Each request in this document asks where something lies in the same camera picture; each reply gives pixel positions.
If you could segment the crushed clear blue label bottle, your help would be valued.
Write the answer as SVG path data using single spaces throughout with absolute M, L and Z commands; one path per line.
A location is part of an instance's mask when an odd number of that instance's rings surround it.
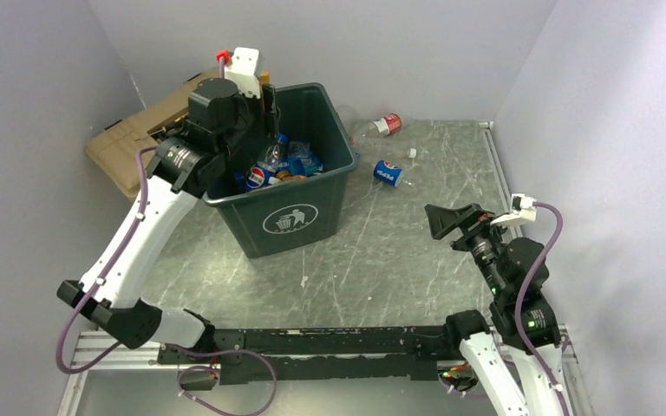
M 309 143 L 293 140 L 288 148 L 290 171 L 295 175 L 315 176 L 323 172 L 323 162 Z

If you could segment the amber orange tea bottle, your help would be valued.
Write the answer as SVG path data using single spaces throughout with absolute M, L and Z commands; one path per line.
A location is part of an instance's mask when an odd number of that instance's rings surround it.
M 279 179 L 280 181 L 299 181 L 299 180 L 305 180 L 306 179 L 305 175 L 292 174 L 290 171 L 286 171 L 286 170 L 278 171 L 275 174 L 275 177 L 277 179 Z

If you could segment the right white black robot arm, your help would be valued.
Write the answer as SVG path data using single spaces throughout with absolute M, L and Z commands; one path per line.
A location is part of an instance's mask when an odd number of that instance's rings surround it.
M 507 228 L 535 221 L 540 209 L 556 220 L 546 244 L 527 237 L 504 241 Z M 545 260 L 564 227 L 560 210 L 525 194 L 514 194 L 509 212 L 501 215 L 478 204 L 424 210 L 433 239 L 460 231 L 451 249 L 472 256 L 493 296 L 491 324 L 476 310 L 447 317 L 442 339 L 447 355 L 466 362 L 499 415 L 571 415 L 564 342 L 542 293 L 549 277 Z

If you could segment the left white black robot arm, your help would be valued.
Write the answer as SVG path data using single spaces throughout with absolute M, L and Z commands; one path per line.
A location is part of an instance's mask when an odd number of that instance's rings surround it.
M 60 284 L 57 297 L 127 348 L 175 344 L 191 363 L 208 361 L 213 325 L 187 309 L 154 306 L 141 291 L 180 221 L 230 171 L 242 146 L 277 135 L 278 120 L 270 83 L 243 88 L 229 75 L 201 81 L 189 94 L 178 131 L 141 168 L 140 193 L 119 230 L 80 280 Z

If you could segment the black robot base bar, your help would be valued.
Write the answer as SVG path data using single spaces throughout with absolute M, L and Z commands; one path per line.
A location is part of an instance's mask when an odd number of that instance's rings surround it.
M 223 386 L 252 381 L 437 380 L 465 358 L 445 326 L 219 329 L 218 357 L 163 347 L 161 365 L 211 364 Z

